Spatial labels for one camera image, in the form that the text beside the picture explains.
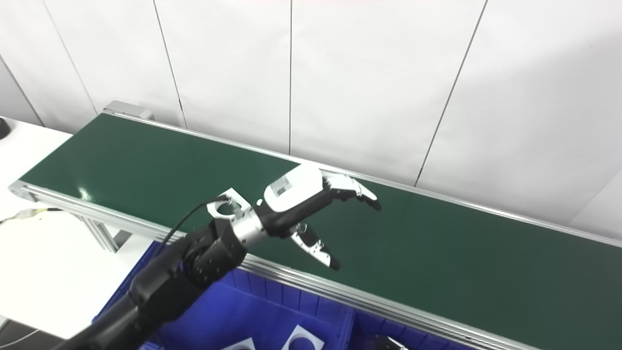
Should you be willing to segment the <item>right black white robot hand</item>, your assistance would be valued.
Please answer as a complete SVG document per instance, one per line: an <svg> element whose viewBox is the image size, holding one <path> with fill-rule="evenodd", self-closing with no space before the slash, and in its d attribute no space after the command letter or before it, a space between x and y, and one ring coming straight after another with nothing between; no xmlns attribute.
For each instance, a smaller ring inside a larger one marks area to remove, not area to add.
<svg viewBox="0 0 622 350"><path fill-rule="evenodd" d="M371 341L373 350L408 350L408 348L390 336L377 334Z"/></svg>

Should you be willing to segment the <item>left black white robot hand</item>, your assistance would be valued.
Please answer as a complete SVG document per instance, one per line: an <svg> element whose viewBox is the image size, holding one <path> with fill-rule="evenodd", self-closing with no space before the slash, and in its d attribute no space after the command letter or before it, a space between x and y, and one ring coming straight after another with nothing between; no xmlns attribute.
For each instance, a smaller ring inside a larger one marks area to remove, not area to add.
<svg viewBox="0 0 622 350"><path fill-rule="evenodd" d="M355 198L380 211L379 199L357 179L300 164L267 186L255 212L271 237L289 238L320 263L340 270L341 263L305 220L334 200Z"/></svg>

